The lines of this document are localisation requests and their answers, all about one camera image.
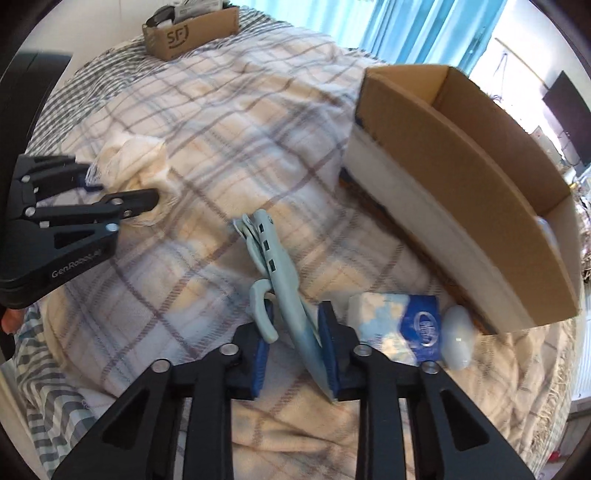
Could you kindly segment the middle blue curtain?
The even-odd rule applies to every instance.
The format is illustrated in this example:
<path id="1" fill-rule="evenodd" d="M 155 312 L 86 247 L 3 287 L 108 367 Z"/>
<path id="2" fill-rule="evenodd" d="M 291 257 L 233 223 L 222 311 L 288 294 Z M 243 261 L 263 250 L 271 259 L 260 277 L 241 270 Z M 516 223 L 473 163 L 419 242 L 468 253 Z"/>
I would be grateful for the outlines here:
<path id="1" fill-rule="evenodd" d="M 390 64 L 438 64 L 472 72 L 505 0 L 379 1 L 360 48 Z"/>

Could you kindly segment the pale blue oval case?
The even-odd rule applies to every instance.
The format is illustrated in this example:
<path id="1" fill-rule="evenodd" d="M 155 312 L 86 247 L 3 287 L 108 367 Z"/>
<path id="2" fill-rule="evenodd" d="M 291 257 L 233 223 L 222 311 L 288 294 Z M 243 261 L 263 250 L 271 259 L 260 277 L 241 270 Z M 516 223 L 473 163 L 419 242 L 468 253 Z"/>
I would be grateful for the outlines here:
<path id="1" fill-rule="evenodd" d="M 450 370 L 463 370 L 472 361 L 477 330 L 466 308 L 456 305 L 443 316 L 441 354 Z"/>

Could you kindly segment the blue Vinda tissue pack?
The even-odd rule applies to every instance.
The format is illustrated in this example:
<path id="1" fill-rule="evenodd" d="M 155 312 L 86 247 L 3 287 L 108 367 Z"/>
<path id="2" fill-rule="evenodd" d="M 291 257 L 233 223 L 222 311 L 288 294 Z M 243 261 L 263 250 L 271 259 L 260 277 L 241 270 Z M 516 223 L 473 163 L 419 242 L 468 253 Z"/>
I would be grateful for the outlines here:
<path id="1" fill-rule="evenodd" d="M 431 295 L 362 293 L 349 298 L 346 323 L 360 342 L 410 366 L 441 360 L 441 316 Z"/>

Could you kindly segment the plaid beige blanket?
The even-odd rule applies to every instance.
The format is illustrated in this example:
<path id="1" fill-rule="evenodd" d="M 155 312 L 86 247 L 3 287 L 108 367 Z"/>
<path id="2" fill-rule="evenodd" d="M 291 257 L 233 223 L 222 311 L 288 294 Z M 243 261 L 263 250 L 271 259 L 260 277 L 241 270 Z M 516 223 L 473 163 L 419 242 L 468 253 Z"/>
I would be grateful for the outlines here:
<path id="1" fill-rule="evenodd" d="M 156 358 L 197 359 L 249 321 L 257 272 L 231 220 L 259 208 L 310 302 L 339 316 L 363 291 L 451 298 L 401 240 L 338 186 L 363 71 L 374 63 L 321 34 L 243 28 L 152 72 L 27 153 L 93 161 L 115 132 L 164 139 L 180 199 L 154 226 L 123 224 L 111 260 L 40 302 L 47 344 L 94 418 Z M 534 475 L 570 407 L 576 320 L 484 337 L 451 373 Z M 332 404 L 287 332 L 270 350 L 262 398 L 232 406 L 236 479 L 353 479 L 355 403 Z"/>

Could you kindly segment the gingham grey bed sheet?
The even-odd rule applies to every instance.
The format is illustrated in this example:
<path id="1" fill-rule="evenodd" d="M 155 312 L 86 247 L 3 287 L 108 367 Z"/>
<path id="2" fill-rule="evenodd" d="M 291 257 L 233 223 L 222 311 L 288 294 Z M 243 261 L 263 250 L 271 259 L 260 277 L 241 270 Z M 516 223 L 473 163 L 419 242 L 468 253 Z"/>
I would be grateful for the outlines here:
<path id="1" fill-rule="evenodd" d="M 57 146 L 90 113 L 162 68 L 157 60 L 147 58 L 139 38 L 95 57 L 51 93 L 35 127 L 32 150 Z M 31 469 L 49 478 L 95 418 L 51 353 L 37 304 L 25 313 L 24 325 L 16 333 L 16 355 L 9 365 L 35 449 L 29 461 L 39 464 Z"/>

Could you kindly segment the white cloth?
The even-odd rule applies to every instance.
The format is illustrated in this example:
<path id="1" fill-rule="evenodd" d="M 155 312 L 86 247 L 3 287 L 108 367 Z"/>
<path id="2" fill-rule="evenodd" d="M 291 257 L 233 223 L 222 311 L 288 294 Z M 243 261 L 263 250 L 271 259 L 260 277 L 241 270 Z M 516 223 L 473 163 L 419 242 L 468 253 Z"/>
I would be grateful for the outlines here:
<path id="1" fill-rule="evenodd" d="M 107 138 L 90 164 L 86 181 L 101 184 L 108 193 L 155 189 L 156 206 L 131 221 L 135 227 L 154 226 L 180 199 L 180 183 L 171 169 L 164 139 L 118 131 Z"/>

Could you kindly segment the small SF cardboard box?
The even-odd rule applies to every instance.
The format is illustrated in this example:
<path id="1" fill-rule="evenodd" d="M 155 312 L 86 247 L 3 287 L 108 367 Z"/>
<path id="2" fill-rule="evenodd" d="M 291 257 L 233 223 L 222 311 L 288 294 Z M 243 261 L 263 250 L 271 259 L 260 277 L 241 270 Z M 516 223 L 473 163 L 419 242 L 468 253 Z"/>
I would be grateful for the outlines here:
<path id="1" fill-rule="evenodd" d="M 159 60 L 178 58 L 206 43 L 238 32 L 238 7 L 222 8 L 160 27 L 163 21 L 172 19 L 173 10 L 172 6 L 161 7 L 142 25 L 146 51 Z"/>

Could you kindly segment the light green clothes hanger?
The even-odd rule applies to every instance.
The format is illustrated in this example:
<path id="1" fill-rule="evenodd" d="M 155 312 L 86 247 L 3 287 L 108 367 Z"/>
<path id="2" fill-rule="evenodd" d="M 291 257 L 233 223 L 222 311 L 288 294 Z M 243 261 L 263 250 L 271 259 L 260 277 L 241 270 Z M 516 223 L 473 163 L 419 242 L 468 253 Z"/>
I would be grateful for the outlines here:
<path id="1" fill-rule="evenodd" d="M 322 358 L 322 341 L 318 332 L 318 314 L 300 293 L 300 277 L 293 260 L 280 243 L 273 218 L 259 209 L 232 221 L 256 269 L 263 275 L 249 289 L 249 303 L 253 319 L 266 343 L 273 344 L 280 335 L 266 312 L 267 294 L 276 297 L 280 316 L 304 367 L 311 374 L 322 393 L 334 400 L 329 386 L 329 373 Z"/>

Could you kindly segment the black wall television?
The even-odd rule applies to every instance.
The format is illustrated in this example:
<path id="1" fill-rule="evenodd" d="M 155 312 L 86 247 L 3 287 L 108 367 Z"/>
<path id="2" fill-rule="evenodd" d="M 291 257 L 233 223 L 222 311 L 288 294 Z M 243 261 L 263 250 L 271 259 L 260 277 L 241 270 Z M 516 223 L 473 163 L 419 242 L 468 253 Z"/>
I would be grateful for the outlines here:
<path id="1" fill-rule="evenodd" d="M 590 109 L 570 78 L 561 71 L 543 101 L 573 145 L 579 160 L 590 165 Z"/>

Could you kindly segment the large open cardboard box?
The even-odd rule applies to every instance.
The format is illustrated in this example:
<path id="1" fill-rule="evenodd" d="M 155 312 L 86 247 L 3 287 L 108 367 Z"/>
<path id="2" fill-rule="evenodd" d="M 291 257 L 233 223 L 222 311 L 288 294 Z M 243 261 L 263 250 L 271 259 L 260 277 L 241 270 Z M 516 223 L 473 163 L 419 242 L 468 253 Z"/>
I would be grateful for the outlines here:
<path id="1" fill-rule="evenodd" d="M 367 69 L 339 179 L 482 331 L 577 316 L 573 194 L 538 143 L 458 69 Z"/>

